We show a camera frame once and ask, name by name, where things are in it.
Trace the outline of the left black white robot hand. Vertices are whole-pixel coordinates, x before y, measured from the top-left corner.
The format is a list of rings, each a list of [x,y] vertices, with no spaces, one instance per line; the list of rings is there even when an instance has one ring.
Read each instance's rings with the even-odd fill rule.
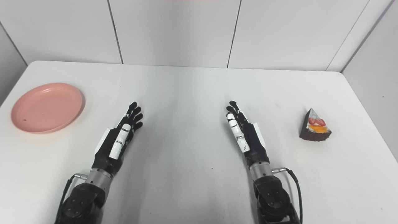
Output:
[[[137,102],[129,105],[118,125],[108,131],[99,145],[92,169],[105,171],[112,177],[120,171],[127,146],[135,132],[143,126],[141,109]]]

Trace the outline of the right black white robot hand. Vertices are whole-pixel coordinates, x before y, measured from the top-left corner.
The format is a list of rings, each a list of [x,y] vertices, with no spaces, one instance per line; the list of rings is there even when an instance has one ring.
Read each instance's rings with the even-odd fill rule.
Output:
[[[265,143],[257,123],[250,123],[243,111],[238,107],[237,102],[231,100],[226,107],[228,113],[226,118],[233,136],[244,154],[249,169],[255,165],[269,164]]]

